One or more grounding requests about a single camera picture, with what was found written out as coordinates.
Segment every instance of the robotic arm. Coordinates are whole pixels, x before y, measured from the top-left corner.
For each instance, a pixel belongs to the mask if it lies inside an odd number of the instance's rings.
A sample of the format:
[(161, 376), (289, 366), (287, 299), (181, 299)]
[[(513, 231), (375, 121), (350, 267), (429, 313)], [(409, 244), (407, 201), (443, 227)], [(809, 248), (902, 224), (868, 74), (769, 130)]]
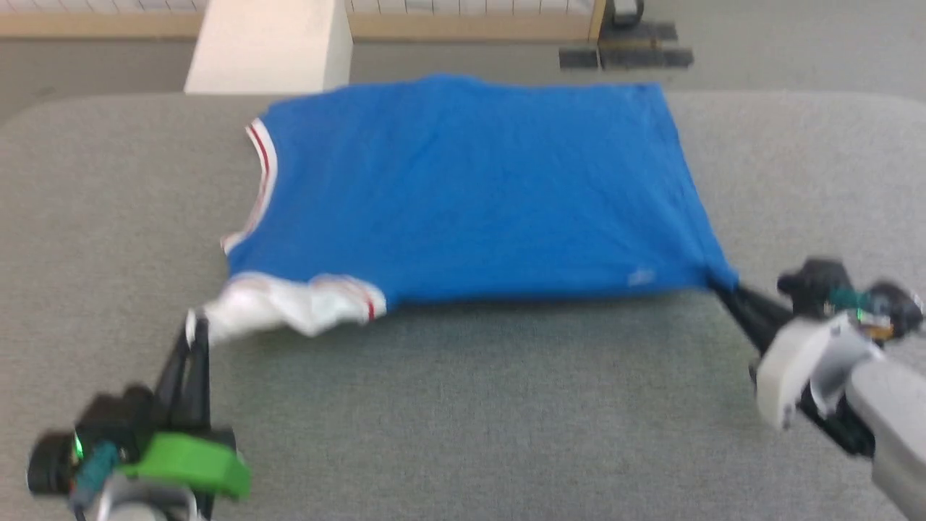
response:
[[(785, 429), (801, 412), (871, 460), (904, 515), (926, 521), (926, 378), (884, 352), (920, 329), (922, 303), (890, 283), (858, 292), (833, 260), (808, 260), (778, 286), (792, 309), (746, 286), (715, 290), (758, 350), (760, 415)], [(33, 494), (66, 496), (78, 521), (97, 500), (97, 521), (198, 521), (215, 497), (247, 495), (233, 432), (210, 424), (208, 322), (191, 313), (187, 323), (154, 389), (99, 395), (73, 431), (39, 439)]]

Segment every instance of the gray tablecloth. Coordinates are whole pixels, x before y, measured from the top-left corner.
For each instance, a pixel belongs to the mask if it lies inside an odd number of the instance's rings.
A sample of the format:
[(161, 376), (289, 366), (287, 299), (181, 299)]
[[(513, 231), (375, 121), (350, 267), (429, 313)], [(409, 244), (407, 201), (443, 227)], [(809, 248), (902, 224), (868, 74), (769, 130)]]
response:
[[(225, 276), (259, 165), (247, 97), (106, 97), (0, 130), (0, 519), (31, 444), (98, 390), (152, 383)], [(926, 288), (926, 107), (863, 95), (673, 94), (691, 170), (744, 279), (808, 254)], [(604, 144), (618, 147), (621, 143)], [(357, 144), (358, 153), (362, 144)], [(926, 371), (923, 345), (897, 357)], [(708, 295), (400, 312), (216, 349), (214, 412), (252, 497), (221, 521), (898, 519), (807, 422), (755, 412), (753, 351)]]

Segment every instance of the white pedestal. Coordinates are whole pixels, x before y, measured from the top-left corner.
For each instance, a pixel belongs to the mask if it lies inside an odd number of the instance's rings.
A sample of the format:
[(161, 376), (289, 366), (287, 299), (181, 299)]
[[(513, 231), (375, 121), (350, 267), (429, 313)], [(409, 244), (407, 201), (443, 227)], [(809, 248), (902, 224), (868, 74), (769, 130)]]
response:
[(347, 84), (344, 0), (211, 0), (184, 92), (305, 94)]

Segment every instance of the green led light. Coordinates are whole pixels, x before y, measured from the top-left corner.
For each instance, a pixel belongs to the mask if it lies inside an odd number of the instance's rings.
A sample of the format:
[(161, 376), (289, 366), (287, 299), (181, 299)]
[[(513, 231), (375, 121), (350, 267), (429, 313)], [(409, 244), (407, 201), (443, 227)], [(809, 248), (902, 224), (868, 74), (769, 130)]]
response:
[(77, 459), (83, 459), (83, 444), (76, 434), (74, 435), (74, 454), (77, 455)]

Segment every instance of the gray floor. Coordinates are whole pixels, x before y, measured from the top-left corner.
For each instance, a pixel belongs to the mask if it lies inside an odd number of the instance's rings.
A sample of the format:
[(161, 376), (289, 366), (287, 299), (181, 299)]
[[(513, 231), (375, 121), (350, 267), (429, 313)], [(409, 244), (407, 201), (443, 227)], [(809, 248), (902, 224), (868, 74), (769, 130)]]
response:
[[(656, 80), (668, 88), (859, 91), (926, 100), (921, 0), (649, 0), (694, 49), (685, 71), (562, 72), (555, 45), (360, 44), (356, 82), (436, 71), (512, 83)], [(0, 120), (46, 99), (182, 89), (181, 42), (0, 42)]]

